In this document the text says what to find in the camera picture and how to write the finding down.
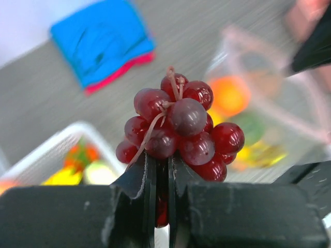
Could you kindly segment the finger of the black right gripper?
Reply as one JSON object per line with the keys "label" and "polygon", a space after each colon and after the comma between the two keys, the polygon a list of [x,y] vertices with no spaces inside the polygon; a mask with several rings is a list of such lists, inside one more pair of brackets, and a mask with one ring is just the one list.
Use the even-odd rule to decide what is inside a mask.
{"label": "finger of the black right gripper", "polygon": [[309,38],[294,55],[290,70],[299,73],[330,64],[330,10],[326,10]]}

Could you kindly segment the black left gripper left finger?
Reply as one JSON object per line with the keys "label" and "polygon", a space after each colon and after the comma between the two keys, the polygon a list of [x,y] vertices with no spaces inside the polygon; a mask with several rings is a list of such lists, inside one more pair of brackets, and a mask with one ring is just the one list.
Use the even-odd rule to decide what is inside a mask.
{"label": "black left gripper left finger", "polygon": [[154,247],[155,159],[110,185],[30,186],[1,196],[1,247]]}

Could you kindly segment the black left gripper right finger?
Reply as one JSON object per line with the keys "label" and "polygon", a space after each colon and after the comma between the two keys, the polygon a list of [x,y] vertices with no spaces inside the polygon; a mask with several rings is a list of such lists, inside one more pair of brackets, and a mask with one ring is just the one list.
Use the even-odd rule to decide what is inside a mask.
{"label": "black left gripper right finger", "polygon": [[170,247],[328,247],[307,194],[292,184],[207,182],[178,156],[169,168]]}

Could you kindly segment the clear pink-dotted zip bag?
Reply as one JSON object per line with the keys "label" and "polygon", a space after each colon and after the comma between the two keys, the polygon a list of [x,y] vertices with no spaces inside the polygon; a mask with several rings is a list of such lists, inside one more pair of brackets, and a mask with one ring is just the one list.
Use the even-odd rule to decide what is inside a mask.
{"label": "clear pink-dotted zip bag", "polygon": [[[330,110],[325,96],[307,72],[285,76],[285,64],[279,50],[242,29],[228,26],[220,34],[205,81],[239,76],[251,91],[250,103],[242,112],[255,114],[265,127],[257,143],[280,145],[288,154],[268,168],[238,171],[229,165],[228,181],[271,182],[293,165],[330,159]],[[212,107],[209,114],[214,124],[234,117]]]}

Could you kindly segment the orange fruit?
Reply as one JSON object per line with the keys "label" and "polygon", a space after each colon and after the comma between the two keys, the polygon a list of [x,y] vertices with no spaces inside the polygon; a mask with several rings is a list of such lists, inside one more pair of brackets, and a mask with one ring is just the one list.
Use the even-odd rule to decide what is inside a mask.
{"label": "orange fruit", "polygon": [[208,83],[214,94],[212,110],[221,115],[235,116],[249,105],[251,91],[239,76],[227,75],[211,79]]}

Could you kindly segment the dark red grape bunch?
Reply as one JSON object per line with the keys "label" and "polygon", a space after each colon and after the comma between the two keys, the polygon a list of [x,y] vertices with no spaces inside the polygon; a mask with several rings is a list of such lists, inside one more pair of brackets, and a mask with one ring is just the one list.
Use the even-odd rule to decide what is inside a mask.
{"label": "dark red grape bunch", "polygon": [[125,139],[116,147],[117,159],[132,166],[142,153],[157,159],[155,227],[168,224],[168,165],[176,152],[202,179],[223,182],[227,166],[242,150],[243,130],[235,123],[215,125],[208,110],[212,89],[167,69],[160,88],[145,88],[134,97],[136,115],[124,127]]}

